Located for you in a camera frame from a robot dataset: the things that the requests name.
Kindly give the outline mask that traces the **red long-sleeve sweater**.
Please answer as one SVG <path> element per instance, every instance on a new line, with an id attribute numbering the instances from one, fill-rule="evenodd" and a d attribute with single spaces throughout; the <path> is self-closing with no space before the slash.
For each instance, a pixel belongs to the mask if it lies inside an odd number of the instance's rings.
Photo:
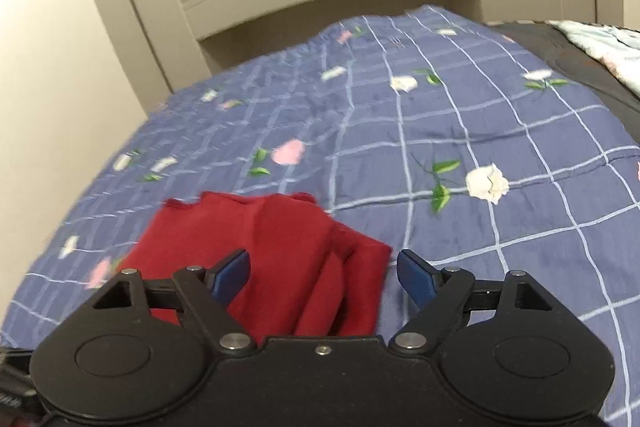
<path id="1" fill-rule="evenodd" d="M 229 312 L 256 340 L 374 334 L 392 250 L 306 193 L 168 199 L 120 265 L 168 279 L 239 249 L 250 255 L 250 277 Z"/>

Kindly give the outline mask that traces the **blue checked floral quilt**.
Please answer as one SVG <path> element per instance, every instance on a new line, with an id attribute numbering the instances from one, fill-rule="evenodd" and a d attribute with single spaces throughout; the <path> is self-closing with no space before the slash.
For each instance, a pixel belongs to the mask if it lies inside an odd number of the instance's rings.
<path id="1" fill-rule="evenodd" d="M 349 227 L 481 279 L 524 270 L 608 345 L 603 413 L 639 421 L 639 141 L 597 93 L 436 6 L 362 16 L 182 89 L 86 188 L 12 298 L 32 348 L 165 200 L 308 193 Z"/>

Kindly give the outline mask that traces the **light blue folded cloth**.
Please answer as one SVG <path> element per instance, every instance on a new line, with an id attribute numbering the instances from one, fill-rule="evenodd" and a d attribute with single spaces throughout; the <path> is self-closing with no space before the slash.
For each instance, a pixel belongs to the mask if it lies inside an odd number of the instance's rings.
<path id="1" fill-rule="evenodd" d="M 640 35 L 638 30 L 574 20 L 549 20 L 567 40 L 601 63 L 625 87 L 640 95 Z"/>

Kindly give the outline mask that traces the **dark grey mattress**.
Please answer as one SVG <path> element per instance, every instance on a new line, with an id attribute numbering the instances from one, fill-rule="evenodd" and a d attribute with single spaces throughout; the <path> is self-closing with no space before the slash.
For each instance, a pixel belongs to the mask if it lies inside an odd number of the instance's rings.
<path id="1" fill-rule="evenodd" d="M 639 141 L 638 95 L 624 86 L 604 65 L 571 43 L 559 29 L 545 22 L 490 22 L 486 26 L 513 39 L 570 80 L 596 92 L 627 132 Z"/>

